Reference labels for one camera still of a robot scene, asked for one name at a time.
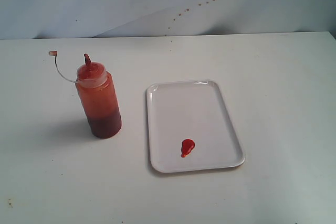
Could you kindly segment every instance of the red sauce blob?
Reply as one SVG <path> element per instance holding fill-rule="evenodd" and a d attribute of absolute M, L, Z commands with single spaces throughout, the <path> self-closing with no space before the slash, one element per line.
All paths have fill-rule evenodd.
<path fill-rule="evenodd" d="M 182 142 L 182 147 L 181 147 L 181 157 L 185 157 L 188 155 L 193 148 L 195 148 L 195 142 L 192 141 L 191 139 L 185 139 Z"/>

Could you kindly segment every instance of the table surface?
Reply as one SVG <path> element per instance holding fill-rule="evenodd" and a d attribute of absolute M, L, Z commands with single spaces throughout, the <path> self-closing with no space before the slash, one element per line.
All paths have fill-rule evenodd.
<path fill-rule="evenodd" d="M 123 121 L 90 134 L 72 78 L 112 73 Z M 328 32 L 0 41 L 1 223 L 332 223 L 336 41 Z M 148 159 L 144 92 L 218 83 L 245 163 L 164 175 Z"/>

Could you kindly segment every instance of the white plastic tray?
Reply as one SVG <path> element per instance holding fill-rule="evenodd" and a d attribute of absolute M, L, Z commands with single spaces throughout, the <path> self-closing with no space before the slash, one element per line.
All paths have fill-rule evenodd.
<path fill-rule="evenodd" d="M 159 172 L 229 168 L 245 153 L 214 81 L 154 84 L 146 91 L 151 164 Z M 181 157 L 182 141 L 195 148 Z"/>

